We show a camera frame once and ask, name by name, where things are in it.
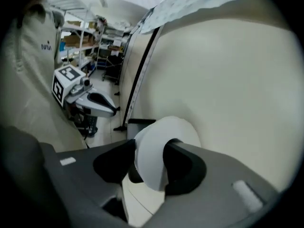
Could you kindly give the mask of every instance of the measuring tape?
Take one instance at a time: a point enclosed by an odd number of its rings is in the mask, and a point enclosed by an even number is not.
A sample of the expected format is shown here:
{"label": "measuring tape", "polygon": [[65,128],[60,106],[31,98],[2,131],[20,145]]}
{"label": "measuring tape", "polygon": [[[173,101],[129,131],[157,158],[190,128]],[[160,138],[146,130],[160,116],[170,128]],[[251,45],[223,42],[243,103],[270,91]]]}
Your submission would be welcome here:
{"label": "measuring tape", "polygon": [[136,76],[135,76],[135,79],[134,79],[134,82],[132,85],[127,108],[126,108],[124,118],[123,118],[123,125],[121,127],[114,128],[114,131],[126,130],[126,125],[129,121],[129,119],[131,118],[131,115],[132,115],[132,112],[134,109],[134,105],[135,105],[139,90],[140,90],[142,82],[143,82],[143,77],[147,71],[147,68],[148,68],[151,56],[153,54],[153,51],[156,47],[157,41],[158,41],[159,37],[161,36],[162,29],[163,29],[163,26],[158,27],[152,33],[149,43],[142,56],[141,62],[139,64],[139,67],[138,67],[138,70],[137,70],[137,73],[136,73]]}

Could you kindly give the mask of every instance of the person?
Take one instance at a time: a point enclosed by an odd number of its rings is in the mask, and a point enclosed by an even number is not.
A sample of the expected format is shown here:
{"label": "person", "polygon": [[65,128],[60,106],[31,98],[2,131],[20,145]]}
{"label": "person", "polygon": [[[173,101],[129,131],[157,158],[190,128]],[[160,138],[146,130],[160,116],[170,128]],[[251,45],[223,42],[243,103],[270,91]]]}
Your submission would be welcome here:
{"label": "person", "polygon": [[51,93],[54,69],[63,65],[63,23],[44,0],[31,0],[13,19],[0,50],[0,124],[32,134],[57,152],[86,148]]}

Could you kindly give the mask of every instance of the tile floor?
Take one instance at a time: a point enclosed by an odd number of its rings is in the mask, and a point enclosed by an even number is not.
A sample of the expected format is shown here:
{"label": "tile floor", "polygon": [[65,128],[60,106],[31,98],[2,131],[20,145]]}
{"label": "tile floor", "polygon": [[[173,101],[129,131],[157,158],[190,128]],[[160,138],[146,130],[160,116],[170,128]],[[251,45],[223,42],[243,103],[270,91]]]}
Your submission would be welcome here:
{"label": "tile floor", "polygon": [[[93,86],[105,91],[113,99],[115,106],[119,107],[119,96],[114,93],[119,91],[119,87],[113,82],[102,81],[103,70],[96,70],[90,77]],[[114,143],[127,138],[125,132],[114,132],[113,129],[119,127],[120,112],[111,118],[97,119],[98,132],[93,138],[85,141],[89,147],[97,147]],[[128,175],[123,180],[123,196],[128,213],[128,223],[133,227],[143,226],[164,202],[164,193],[148,188],[144,183],[134,184],[129,180]]]}
{"label": "tile floor", "polygon": [[[114,85],[109,80],[101,80],[103,70],[96,70],[91,76],[90,80],[96,89],[105,91],[113,99],[116,107],[119,107],[119,96],[114,95],[119,91],[119,86]],[[97,128],[98,131],[94,137],[85,140],[89,147],[97,147],[109,143],[114,143],[126,139],[126,132],[114,132],[113,129],[119,127],[120,124],[120,112],[111,118],[98,117]]]}

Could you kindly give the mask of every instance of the white round object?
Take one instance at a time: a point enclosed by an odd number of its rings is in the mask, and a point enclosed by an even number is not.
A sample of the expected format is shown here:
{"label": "white round object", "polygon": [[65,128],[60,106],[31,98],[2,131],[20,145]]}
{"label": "white round object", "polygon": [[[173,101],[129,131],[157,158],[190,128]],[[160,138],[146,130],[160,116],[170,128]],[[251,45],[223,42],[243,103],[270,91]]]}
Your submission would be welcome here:
{"label": "white round object", "polygon": [[163,148],[172,139],[200,147],[194,127],[175,116],[164,117],[140,131],[136,137],[135,166],[144,183],[156,191],[168,184]]}

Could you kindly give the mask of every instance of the jacket sleeve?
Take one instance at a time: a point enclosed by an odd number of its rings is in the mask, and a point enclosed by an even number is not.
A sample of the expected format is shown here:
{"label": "jacket sleeve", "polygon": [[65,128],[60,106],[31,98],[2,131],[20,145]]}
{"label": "jacket sleeve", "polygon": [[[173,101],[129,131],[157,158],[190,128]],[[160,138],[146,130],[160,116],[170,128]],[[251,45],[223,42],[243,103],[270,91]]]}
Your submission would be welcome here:
{"label": "jacket sleeve", "polygon": [[62,27],[65,23],[65,18],[64,16],[57,12],[57,11],[52,11],[53,12],[53,16],[54,16],[54,23],[55,23],[55,27],[57,28],[57,32],[56,32],[56,48],[55,48],[55,69],[62,67],[63,66],[63,62],[61,60],[61,56],[60,56],[60,52],[59,52],[59,47],[60,47],[60,41],[61,41],[61,29],[60,27]]}

